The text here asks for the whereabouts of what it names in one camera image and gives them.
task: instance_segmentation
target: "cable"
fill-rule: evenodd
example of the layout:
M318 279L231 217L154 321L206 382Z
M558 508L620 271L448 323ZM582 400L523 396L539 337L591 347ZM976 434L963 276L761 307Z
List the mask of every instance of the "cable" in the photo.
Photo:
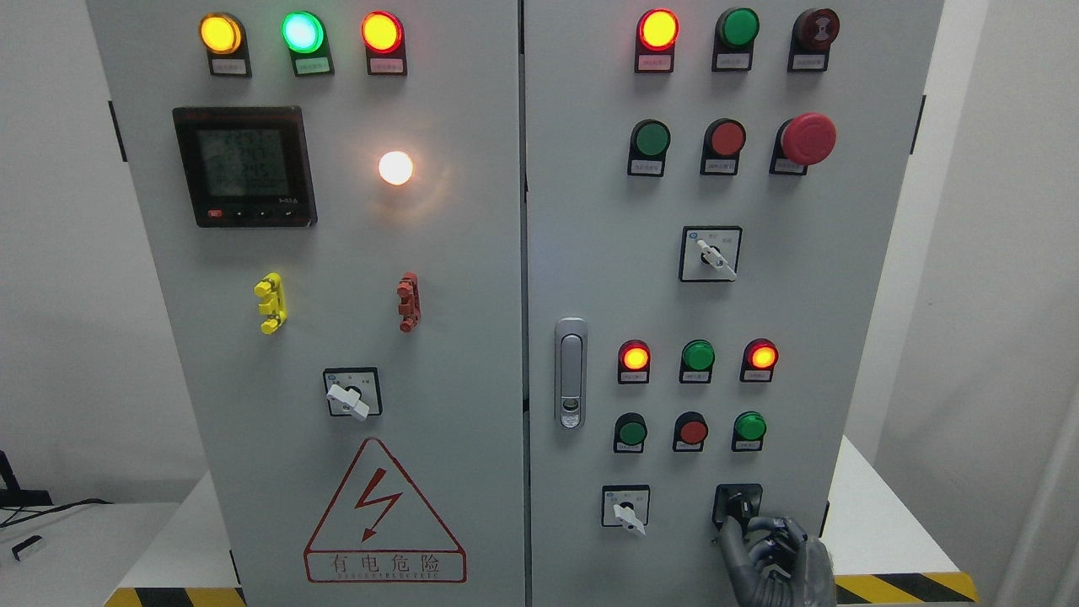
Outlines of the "cable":
M6 526L8 522L14 519L15 516L18 516L18 513L23 512L23 507L21 506L18 508L5 508L4 510L14 510L14 512L11 513L11 516L4 519L3 523L0 523L0 528Z
M57 506L56 508L51 508L49 510L42 510L41 512L35 512L33 514L31 514L29 516L24 516L24 518L19 519L18 521L12 521L12 519L15 518L15 514L18 514L16 512L15 514L12 514L11 516L9 516L8 521L4 521L3 523L0 523L0 529L3 529L5 527L12 527L14 525L18 525L19 523L26 523L27 521L31 521L31 520L37 519L39 516L44 516L45 514L54 514L56 512L63 512L65 510L74 508L77 506L86 506L86 505L91 505L91 503L112 503L112 502L111 501L105 501L104 499L97 499L97 498L84 499L82 501L77 501L77 502L72 502L72 503L66 503L64 506Z

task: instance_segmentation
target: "digital power meter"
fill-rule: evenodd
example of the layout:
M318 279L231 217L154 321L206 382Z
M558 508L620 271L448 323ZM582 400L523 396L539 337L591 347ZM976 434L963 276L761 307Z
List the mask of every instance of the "digital power meter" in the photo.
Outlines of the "digital power meter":
M176 108L173 122L200 226L317 221L299 107Z

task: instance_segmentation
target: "lightning bolt symbol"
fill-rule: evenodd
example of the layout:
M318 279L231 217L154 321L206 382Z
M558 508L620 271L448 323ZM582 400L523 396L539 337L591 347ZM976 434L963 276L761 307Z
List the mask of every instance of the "lightning bolt symbol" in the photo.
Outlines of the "lightning bolt symbol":
M374 528L379 526L379 523L382 521L382 519L386 515L387 512L390 512L390 509L392 509L394 505L397 503L397 500L400 499L401 497L401 494L394 494L392 496L385 496L379 499L372 499L370 501L367 500L367 498L371 497L371 492L373 492L374 488L379 486L379 483L382 482L382 479L385 475L386 471L383 468L380 468L374 471L374 477L371 477L371 481L367 483L367 488L364 489L364 495L359 496L359 501L356 502L356 506L353 509L353 510L359 510L360 508L367 506L373 506L375 503L386 502L386 507L382 510L382 514L380 514L379 518L374 520L374 524L364 529L364 539L360 540L360 543L366 542L367 540L371 539L372 536L374 536L374 534L377 533Z

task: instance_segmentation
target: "red indicator light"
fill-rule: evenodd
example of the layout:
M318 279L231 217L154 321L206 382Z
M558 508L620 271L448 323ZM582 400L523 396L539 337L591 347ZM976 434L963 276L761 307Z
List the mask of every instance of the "red indicator light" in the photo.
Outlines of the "red indicator light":
M643 346L630 346L622 353L622 364L629 371L641 371L648 367L648 349Z
M767 340L757 340L750 344L746 353L746 362L757 370L771 369L778 360L779 351L776 350L776 345Z
M393 53L405 40L405 28L393 13L374 11L364 17L359 26L364 44L380 54Z
M641 16L637 37L650 51L666 51L678 40L678 15L669 9L653 9Z

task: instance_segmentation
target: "green indicator light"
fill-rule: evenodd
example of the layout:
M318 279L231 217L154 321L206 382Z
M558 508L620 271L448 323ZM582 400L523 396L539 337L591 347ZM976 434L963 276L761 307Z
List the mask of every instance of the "green indicator light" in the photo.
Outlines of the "green indicator light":
M644 438L647 436L648 431L644 428L644 425L636 422L631 422L618 430L618 440L631 447L643 443Z
M734 9L720 19L720 39L733 49L748 46L761 31L761 19L749 9Z
M305 11L289 13L281 23L281 36L292 51L314 53L326 40L326 30L318 17Z
M682 349L682 361L693 371L706 371L715 362L715 350L711 344L697 340Z
M637 132L637 149L644 155L659 155L670 142L670 133L658 122L650 122Z
M735 432L747 441L760 441L767 431L768 425L756 412L743 413L735 420Z

